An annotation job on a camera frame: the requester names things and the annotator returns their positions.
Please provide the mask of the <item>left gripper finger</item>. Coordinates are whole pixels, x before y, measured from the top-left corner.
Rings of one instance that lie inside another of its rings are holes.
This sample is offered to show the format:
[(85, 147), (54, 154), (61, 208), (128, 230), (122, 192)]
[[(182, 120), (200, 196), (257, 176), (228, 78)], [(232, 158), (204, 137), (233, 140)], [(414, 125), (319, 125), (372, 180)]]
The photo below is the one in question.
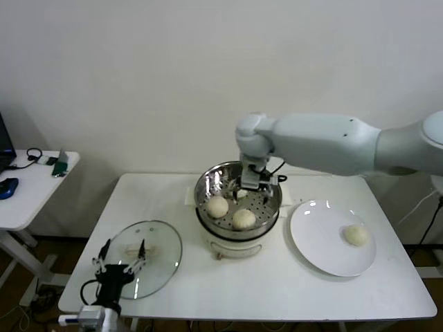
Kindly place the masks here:
[(145, 240), (142, 240), (138, 250), (136, 250), (134, 246), (128, 247), (126, 249), (126, 255), (135, 258), (126, 268), (126, 272), (136, 274), (145, 265)]
[(109, 250), (109, 246), (110, 246), (111, 240), (108, 239), (105, 243), (105, 245), (103, 247), (101, 247), (98, 256), (94, 257), (92, 259), (92, 264), (95, 266), (96, 268), (96, 275), (99, 275), (101, 273), (105, 273), (106, 272), (106, 266), (105, 266), (105, 258), (107, 256), (107, 252)]

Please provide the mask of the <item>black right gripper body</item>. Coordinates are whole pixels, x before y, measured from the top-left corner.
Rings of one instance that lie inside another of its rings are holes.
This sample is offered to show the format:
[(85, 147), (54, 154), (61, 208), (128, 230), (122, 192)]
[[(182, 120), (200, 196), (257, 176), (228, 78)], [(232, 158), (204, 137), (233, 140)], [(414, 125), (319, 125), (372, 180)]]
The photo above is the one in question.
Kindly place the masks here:
[(273, 194), (274, 187), (278, 184), (278, 177), (273, 174), (262, 174), (259, 180), (259, 191)]

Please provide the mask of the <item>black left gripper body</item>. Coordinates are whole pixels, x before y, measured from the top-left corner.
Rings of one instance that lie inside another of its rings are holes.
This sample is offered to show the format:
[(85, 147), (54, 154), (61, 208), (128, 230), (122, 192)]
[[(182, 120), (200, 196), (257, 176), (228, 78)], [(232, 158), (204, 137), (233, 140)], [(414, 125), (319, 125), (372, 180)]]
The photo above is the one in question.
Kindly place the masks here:
[(134, 281), (134, 274), (129, 272), (127, 264), (107, 264), (106, 271), (96, 274), (100, 290), (96, 296), (96, 305), (117, 305), (123, 288)]

